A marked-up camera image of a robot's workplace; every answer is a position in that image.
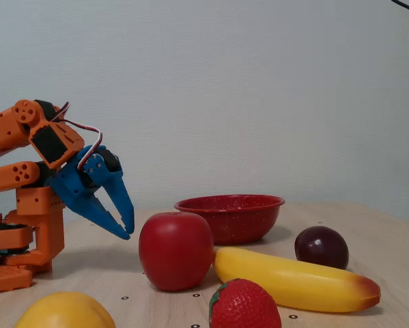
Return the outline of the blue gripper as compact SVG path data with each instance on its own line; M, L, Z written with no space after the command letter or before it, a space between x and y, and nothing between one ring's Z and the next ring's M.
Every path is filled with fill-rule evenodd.
M50 186L72 212L115 236L128 240L135 229L135 212L122 179L120 161L105 146L98 146L79 169L77 165L89 149L86 146L72 157L50 180ZM116 206L124 226L116 222L94 195L99 188L106 191Z

